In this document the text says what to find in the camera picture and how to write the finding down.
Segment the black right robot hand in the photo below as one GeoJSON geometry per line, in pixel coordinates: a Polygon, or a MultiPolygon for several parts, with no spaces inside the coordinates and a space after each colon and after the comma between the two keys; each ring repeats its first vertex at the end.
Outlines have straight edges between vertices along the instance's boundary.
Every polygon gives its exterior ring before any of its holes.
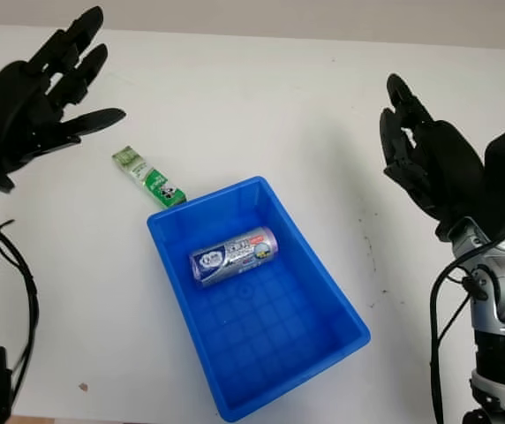
{"type": "Polygon", "coordinates": [[[380,115],[384,173],[438,222],[435,234],[449,242],[482,191],[483,164],[449,122],[434,119],[405,81],[387,79],[389,108],[380,115]]]}

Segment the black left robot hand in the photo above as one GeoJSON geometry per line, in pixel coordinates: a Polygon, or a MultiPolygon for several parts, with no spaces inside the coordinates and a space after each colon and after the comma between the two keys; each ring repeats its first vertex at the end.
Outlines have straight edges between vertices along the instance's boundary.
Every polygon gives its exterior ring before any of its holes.
{"type": "Polygon", "coordinates": [[[0,192],[10,192],[11,173],[34,158],[78,145],[124,118],[123,110],[107,108],[63,119],[64,108],[85,98],[108,58],[106,45],[90,45],[102,23],[102,8],[94,6],[55,31],[29,60],[0,71],[0,192]]]}

